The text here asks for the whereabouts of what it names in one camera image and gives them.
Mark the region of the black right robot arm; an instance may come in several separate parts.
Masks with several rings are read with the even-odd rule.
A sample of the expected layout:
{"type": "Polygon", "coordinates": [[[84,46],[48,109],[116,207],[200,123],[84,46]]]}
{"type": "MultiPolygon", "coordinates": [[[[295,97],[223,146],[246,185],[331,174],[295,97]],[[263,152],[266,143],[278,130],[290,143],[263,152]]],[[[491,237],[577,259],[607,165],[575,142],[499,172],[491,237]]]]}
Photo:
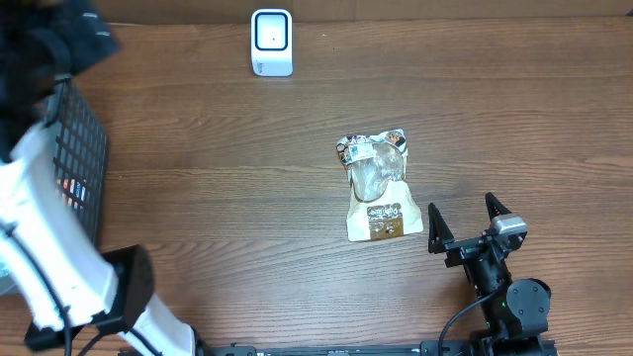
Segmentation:
{"type": "Polygon", "coordinates": [[[548,330],[550,287],[539,279],[514,281],[505,263],[520,248],[526,221],[488,192],[485,196],[490,226],[479,236],[456,240],[439,209],[428,205],[428,251],[446,255],[448,268],[464,268],[477,299],[453,315],[436,341],[420,344],[422,355],[556,355],[553,341],[541,334],[548,330]],[[450,327],[463,315],[481,308],[486,328],[470,333],[467,340],[450,341],[450,327]]]}

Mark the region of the brown white snack pouch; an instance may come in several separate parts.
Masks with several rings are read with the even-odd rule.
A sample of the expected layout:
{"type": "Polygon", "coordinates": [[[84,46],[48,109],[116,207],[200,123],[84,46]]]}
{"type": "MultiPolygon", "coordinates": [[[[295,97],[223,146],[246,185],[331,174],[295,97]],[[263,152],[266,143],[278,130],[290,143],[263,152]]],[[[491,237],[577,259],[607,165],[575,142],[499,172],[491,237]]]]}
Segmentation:
{"type": "Polygon", "coordinates": [[[423,231],[422,214],[406,182],[407,138],[401,129],[353,134],[335,145],[350,185],[346,217],[351,242],[423,231]]]}

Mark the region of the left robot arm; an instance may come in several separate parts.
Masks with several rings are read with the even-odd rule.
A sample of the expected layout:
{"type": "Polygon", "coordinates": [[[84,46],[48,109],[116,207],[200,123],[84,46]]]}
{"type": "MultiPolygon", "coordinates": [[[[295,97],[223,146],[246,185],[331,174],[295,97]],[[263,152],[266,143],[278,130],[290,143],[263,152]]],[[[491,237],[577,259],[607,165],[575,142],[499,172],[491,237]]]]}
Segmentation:
{"type": "Polygon", "coordinates": [[[1,256],[33,316],[30,349],[70,352],[77,333],[94,325],[140,355],[198,355],[196,331],[155,293],[147,251],[99,252],[53,175],[40,101],[118,49],[88,1],[2,3],[1,256]]]}

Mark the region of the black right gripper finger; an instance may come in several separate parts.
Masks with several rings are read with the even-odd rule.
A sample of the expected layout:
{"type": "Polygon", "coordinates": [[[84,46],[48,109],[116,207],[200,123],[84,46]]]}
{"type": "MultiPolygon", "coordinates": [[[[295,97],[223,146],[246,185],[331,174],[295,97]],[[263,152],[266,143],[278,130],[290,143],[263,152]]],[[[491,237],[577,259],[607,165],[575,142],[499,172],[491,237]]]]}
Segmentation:
{"type": "Polygon", "coordinates": [[[428,252],[434,254],[445,252],[446,244],[454,241],[454,235],[438,208],[433,203],[430,203],[427,208],[429,217],[428,252]]]}
{"type": "Polygon", "coordinates": [[[509,215],[511,213],[511,210],[503,205],[492,192],[488,192],[485,195],[485,202],[490,221],[496,217],[509,215]]]}

